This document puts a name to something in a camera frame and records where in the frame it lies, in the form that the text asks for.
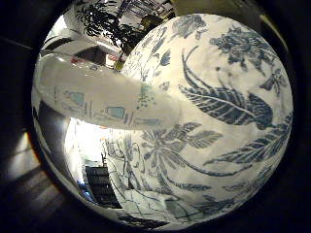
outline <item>blue leaf print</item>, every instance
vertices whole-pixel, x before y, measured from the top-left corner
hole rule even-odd
[[[156,51],[158,51],[159,48],[161,48],[161,46],[163,45],[164,43],[164,40],[165,40],[165,37],[164,38],[161,38],[154,46],[153,50],[152,50],[152,53],[155,53]]]
[[[188,67],[190,54],[186,58],[183,54],[182,58],[185,78],[191,88],[181,85],[179,88],[202,112],[227,124],[246,125],[254,122],[260,130],[273,127],[272,109],[262,99],[252,93],[245,98],[234,88],[225,87],[221,81],[222,87],[208,85]]]
[[[228,192],[238,192],[234,198],[246,194],[247,197],[244,197],[243,199],[247,200],[256,194],[256,192],[268,181],[273,171],[274,170],[271,166],[264,167],[253,181],[238,183],[233,186],[223,186],[223,189]]]
[[[248,182],[238,183],[233,186],[223,186],[223,189],[228,192],[241,191],[250,185]]]
[[[173,183],[175,186],[178,186],[181,189],[191,191],[191,192],[199,192],[199,191],[205,191],[208,189],[211,189],[211,186],[208,185],[203,185],[203,184],[194,184],[194,183],[176,183],[172,181],[169,177],[166,177],[166,179],[170,182]]]
[[[156,188],[155,191],[169,195],[173,193],[172,189],[169,187],[161,173],[157,173],[157,181],[160,185],[160,188]]]
[[[149,44],[149,42],[150,42],[152,39],[153,39],[153,37],[148,37],[148,38],[144,41],[144,43],[143,43],[143,45],[142,45],[142,48],[145,48],[145,47]]]
[[[170,63],[170,59],[171,59],[171,50],[168,50],[165,52],[165,54],[162,56],[159,64],[161,66],[167,66]]]
[[[189,136],[187,142],[196,149],[205,149],[212,146],[223,135],[214,131],[202,131],[194,136]]]
[[[237,164],[262,162],[269,159],[280,150],[290,135],[293,121],[293,113],[289,114],[285,122],[278,124],[263,137],[246,145],[244,148],[221,155],[204,164],[217,162],[232,162]]]
[[[151,159],[152,167],[167,174],[166,166],[172,169],[176,167],[189,167],[192,170],[214,177],[226,177],[237,174],[250,168],[250,165],[244,166],[238,171],[219,173],[201,169],[186,161],[180,152],[186,147],[191,146],[198,149],[207,148],[215,143],[222,135],[213,131],[202,131],[191,136],[188,135],[194,128],[200,124],[189,122],[184,125],[175,125],[169,132],[167,130],[144,131],[141,138],[145,141],[142,147],[148,149],[144,155],[145,160]]]
[[[216,201],[215,197],[210,195],[203,195],[205,202],[196,205],[196,208],[203,212],[206,216],[211,216],[220,213],[222,210],[230,208],[234,205],[234,199],[225,199],[223,201]]]

